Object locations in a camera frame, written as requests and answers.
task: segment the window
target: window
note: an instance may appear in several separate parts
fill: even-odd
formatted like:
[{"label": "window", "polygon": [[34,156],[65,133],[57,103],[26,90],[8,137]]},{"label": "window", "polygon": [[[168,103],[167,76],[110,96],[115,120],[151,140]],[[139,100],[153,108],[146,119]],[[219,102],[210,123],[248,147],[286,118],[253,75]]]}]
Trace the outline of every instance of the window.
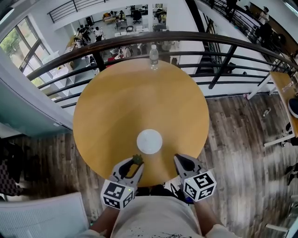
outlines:
[{"label": "window", "polygon": [[[27,17],[7,34],[0,47],[26,76],[41,67],[42,61],[50,55]],[[46,77],[52,78],[52,75],[49,73]],[[40,86],[44,83],[42,78],[40,76],[31,82]]]}]

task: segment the small green object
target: small green object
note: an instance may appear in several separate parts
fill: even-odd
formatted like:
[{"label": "small green object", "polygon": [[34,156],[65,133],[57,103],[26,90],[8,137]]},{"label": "small green object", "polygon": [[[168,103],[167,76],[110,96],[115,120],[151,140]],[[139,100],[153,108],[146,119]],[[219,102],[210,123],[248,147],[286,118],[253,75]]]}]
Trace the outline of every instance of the small green object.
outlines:
[{"label": "small green object", "polygon": [[133,155],[132,156],[132,160],[133,160],[134,164],[136,164],[136,165],[141,165],[143,163],[142,156],[141,155],[138,155],[138,154]]}]

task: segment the round wooden table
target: round wooden table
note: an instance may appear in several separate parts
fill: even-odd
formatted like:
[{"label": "round wooden table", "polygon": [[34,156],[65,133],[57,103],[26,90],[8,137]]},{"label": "round wooden table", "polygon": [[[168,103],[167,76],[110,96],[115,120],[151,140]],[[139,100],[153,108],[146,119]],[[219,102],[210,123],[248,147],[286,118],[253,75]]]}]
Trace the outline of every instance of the round wooden table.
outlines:
[{"label": "round wooden table", "polygon": [[[194,80],[178,67],[132,59],[105,69],[85,87],[74,112],[74,139],[92,170],[109,177],[114,165],[141,154],[145,163],[139,186],[177,176],[174,154],[197,157],[207,139],[209,112]],[[140,132],[154,129],[163,139],[154,154],[136,144]]]}]

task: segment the white circular disc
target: white circular disc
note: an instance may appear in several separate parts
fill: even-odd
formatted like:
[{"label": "white circular disc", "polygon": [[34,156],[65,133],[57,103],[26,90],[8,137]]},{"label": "white circular disc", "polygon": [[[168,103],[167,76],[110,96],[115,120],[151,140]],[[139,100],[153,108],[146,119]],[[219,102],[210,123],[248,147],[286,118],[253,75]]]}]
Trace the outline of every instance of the white circular disc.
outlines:
[{"label": "white circular disc", "polygon": [[147,129],[138,135],[136,144],[144,154],[154,154],[162,147],[163,139],[156,130]]}]

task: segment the dark wood floorboard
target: dark wood floorboard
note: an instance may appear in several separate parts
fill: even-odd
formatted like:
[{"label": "dark wood floorboard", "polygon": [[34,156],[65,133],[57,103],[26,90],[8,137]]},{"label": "dark wood floorboard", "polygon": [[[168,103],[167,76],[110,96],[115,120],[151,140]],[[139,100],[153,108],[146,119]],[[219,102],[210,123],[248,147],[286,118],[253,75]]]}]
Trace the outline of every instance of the dark wood floorboard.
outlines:
[{"label": "dark wood floorboard", "polygon": [[[213,171],[217,190],[208,202],[222,223],[240,237],[273,237],[267,223],[279,224],[286,216],[290,196],[297,193],[298,179],[286,185],[284,170],[296,162],[298,147],[264,142],[278,138],[288,123],[278,95],[256,95],[207,100],[210,129],[199,159]],[[263,111],[271,112],[263,118]],[[30,155],[39,155],[41,179],[24,182],[33,194],[21,199],[82,193],[89,220],[102,212],[100,191],[104,179],[83,161],[72,134],[49,138],[20,137],[13,142],[29,146]]]}]

